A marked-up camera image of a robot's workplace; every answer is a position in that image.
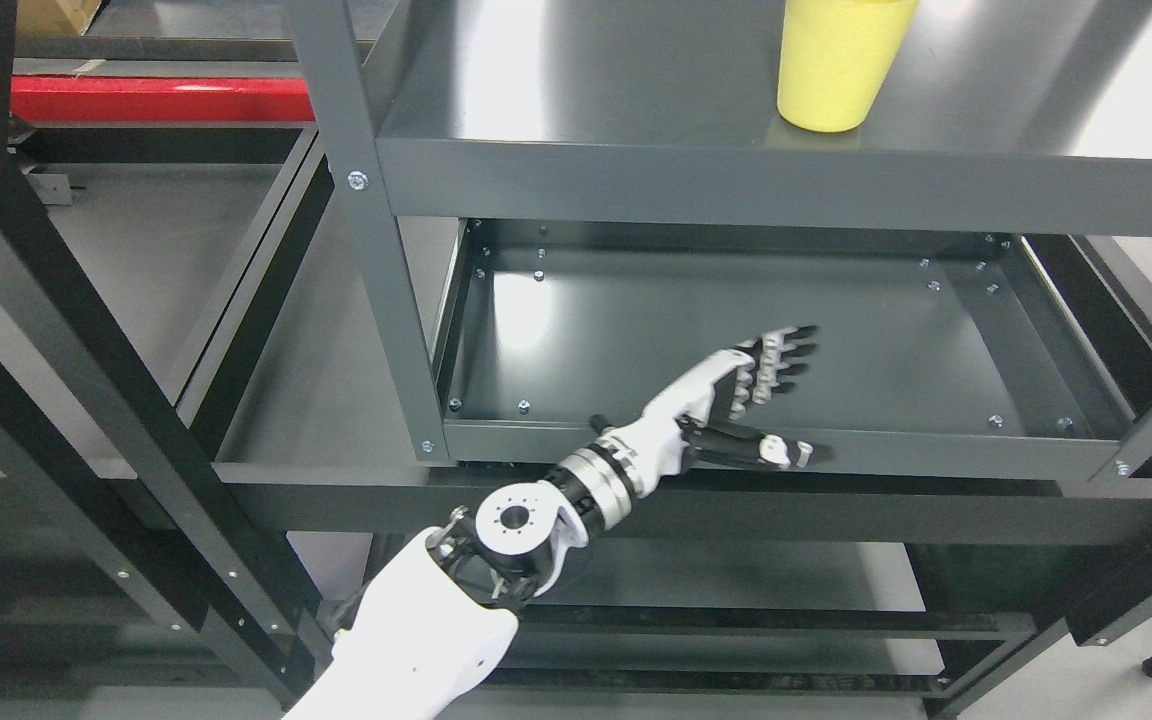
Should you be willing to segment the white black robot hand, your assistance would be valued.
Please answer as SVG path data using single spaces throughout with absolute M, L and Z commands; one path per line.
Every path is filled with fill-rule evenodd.
M 814 354 L 818 325 L 788 325 L 721 348 L 652 397 L 636 420 L 599 430 L 588 450 L 620 478 L 631 498 L 652 495 L 660 479 L 696 462 L 758 471 L 806 468 L 814 446 L 746 427 L 755 406 L 795 387 Z

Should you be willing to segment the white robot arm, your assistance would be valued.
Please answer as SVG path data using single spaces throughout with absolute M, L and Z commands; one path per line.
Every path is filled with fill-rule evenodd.
M 657 488 L 644 455 L 602 438 L 420 530 L 361 593 L 332 661 L 289 719 L 434 719 L 497 669 L 526 602 Z

